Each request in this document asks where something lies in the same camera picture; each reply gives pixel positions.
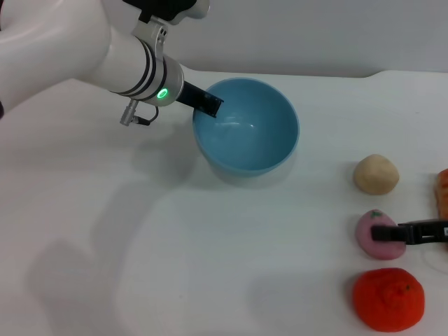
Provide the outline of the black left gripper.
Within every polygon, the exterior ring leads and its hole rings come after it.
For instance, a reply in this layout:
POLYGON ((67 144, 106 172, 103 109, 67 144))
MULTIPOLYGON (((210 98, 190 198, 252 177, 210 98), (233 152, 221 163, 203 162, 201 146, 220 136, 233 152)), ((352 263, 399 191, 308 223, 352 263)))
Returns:
POLYGON ((197 109, 212 118, 217 116, 223 100, 185 81, 177 102, 197 109))

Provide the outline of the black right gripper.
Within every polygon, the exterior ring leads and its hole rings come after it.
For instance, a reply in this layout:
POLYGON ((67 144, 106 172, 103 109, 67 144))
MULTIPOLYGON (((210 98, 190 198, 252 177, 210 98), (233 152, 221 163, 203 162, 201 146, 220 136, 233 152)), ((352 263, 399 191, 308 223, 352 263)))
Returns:
POLYGON ((370 228, 376 242, 405 242, 406 245, 447 243, 447 220, 423 220, 398 226, 374 225, 370 228))

